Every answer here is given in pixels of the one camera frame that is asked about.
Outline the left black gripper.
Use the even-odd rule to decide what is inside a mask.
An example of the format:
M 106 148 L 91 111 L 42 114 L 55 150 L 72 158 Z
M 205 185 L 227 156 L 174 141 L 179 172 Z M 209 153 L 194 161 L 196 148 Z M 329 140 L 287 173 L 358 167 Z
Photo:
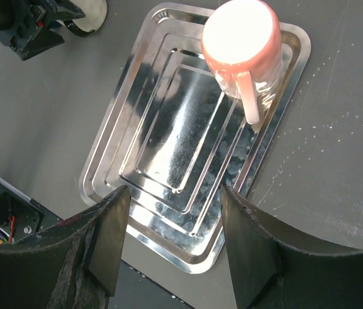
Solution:
M 69 26 L 85 16 L 71 1 L 0 1 L 0 42 L 26 61 L 64 43 L 53 23 Z

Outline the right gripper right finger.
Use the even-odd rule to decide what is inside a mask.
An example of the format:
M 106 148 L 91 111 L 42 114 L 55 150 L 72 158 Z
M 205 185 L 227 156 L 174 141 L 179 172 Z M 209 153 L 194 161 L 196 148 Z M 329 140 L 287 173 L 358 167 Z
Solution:
M 238 308 L 363 308 L 363 250 L 316 238 L 221 188 Z

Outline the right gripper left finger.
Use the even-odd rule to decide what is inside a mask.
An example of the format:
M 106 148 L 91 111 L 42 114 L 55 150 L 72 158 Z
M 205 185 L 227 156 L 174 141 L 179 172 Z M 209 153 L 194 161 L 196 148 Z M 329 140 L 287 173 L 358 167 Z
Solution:
M 107 308 L 115 294 L 131 194 L 0 245 L 0 308 Z

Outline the pink mug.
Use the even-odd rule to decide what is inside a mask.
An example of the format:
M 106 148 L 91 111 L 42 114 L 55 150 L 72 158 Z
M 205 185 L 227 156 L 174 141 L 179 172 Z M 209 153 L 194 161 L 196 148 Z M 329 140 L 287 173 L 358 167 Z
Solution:
M 272 92 L 283 74 L 275 12 L 264 1 L 227 1 L 205 22 L 201 49 L 221 90 L 242 101 L 248 124 L 258 123 L 258 98 Z

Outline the cream white mug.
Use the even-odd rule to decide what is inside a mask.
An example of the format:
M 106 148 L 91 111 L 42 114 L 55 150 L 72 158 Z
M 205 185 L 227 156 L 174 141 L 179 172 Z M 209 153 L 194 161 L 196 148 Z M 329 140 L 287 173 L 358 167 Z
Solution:
M 87 37 L 102 27 L 108 12 L 106 0 L 71 0 L 71 2 L 79 7 L 86 16 L 67 21 L 57 20 L 61 26 L 78 37 Z

